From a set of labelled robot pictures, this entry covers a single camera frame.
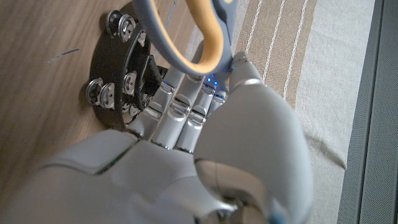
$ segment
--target white stripe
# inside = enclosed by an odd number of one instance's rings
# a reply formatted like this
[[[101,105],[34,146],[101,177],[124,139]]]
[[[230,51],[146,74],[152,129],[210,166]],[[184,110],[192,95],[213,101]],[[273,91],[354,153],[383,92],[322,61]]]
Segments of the white stripe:
[[[259,0],[259,4],[257,5],[256,15],[254,16],[254,20],[253,20],[253,25],[251,26],[251,31],[250,31],[250,35],[249,35],[249,39],[248,39],[248,44],[246,45],[246,53],[248,53],[248,51],[249,51],[251,39],[253,38],[254,28],[256,28],[256,23],[257,23],[257,18],[258,18],[259,13],[260,13],[261,3],[262,3],[262,0]]]
[[[304,1],[303,8],[301,10],[300,24],[298,25],[296,39],[294,40],[292,56],[290,57],[289,70],[287,71],[287,77],[286,77],[286,82],[285,82],[285,87],[284,87],[284,99],[286,99],[286,97],[287,97],[287,85],[289,84],[290,74],[292,73],[293,60],[294,60],[294,55],[296,54],[296,47],[297,47],[297,42],[299,41],[300,31],[301,31],[301,28],[303,27],[304,13],[305,13],[305,7],[307,6],[307,1],[308,0]]]
[[[269,59],[271,59],[272,48],[274,48],[274,42],[275,42],[275,39],[276,39],[276,33],[278,31],[280,18],[282,17],[282,11],[284,10],[284,4],[285,4],[285,0],[282,0],[282,2],[280,4],[280,7],[279,7],[278,20],[276,20],[276,25],[275,25],[275,29],[274,29],[274,35],[272,36],[271,44],[270,44],[269,50],[268,50],[266,67],[264,69],[264,74],[262,75],[262,82],[264,82],[264,84],[266,82],[266,75],[267,75],[267,72],[268,72]]]

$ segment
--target scissor handle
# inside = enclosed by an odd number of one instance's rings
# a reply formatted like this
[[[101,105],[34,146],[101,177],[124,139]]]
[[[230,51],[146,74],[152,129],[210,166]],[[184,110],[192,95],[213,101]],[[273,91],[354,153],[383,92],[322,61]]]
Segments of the scissor handle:
[[[206,75],[218,66],[224,47],[223,31],[211,0],[186,0],[193,20],[204,36],[199,63],[187,60],[175,47],[158,14],[154,0],[133,0],[135,13],[152,43],[174,67],[191,75]]]

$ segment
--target scissors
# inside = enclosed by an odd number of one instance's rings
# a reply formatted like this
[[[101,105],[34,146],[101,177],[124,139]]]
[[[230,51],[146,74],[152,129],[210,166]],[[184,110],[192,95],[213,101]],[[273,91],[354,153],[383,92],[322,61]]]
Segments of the scissors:
[[[154,0],[133,0],[136,14],[157,50],[176,69],[202,77],[228,71],[237,0],[186,0],[190,14],[203,33],[204,46],[198,63],[187,60],[169,37]]]

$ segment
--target metal joint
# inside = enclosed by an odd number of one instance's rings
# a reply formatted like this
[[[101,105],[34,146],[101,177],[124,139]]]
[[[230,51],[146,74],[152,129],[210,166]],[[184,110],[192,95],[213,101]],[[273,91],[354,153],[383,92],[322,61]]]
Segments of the metal joint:
[[[150,106],[145,107],[144,112],[146,112],[147,114],[151,115],[155,119],[159,119],[162,116],[161,112],[151,108]]]
[[[186,116],[191,108],[186,103],[174,98],[173,102],[170,104],[170,108],[174,110],[179,115]]]
[[[188,116],[188,119],[195,124],[202,126],[206,121],[206,116],[193,110]]]
[[[201,87],[201,89],[202,89],[205,93],[208,93],[208,94],[210,94],[210,95],[213,95],[213,94],[216,92],[216,90],[215,90],[212,86],[209,86],[209,85],[207,85],[206,83],[203,84],[203,86]]]
[[[217,94],[214,95],[213,100],[219,102],[219,103],[225,103],[225,99],[223,96],[219,96]]]
[[[165,82],[162,82],[160,84],[160,87],[162,90],[164,90],[166,93],[173,93],[175,91],[175,88],[166,84]]]

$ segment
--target wood surface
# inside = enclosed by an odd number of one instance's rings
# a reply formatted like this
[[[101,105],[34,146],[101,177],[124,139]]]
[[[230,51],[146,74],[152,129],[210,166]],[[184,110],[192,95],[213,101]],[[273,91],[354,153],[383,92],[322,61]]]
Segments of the wood surface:
[[[106,129],[85,100],[101,18],[129,0],[3,0],[0,7],[0,204],[44,159]],[[158,0],[184,53],[193,29],[185,1]],[[159,65],[168,66],[158,55]]]

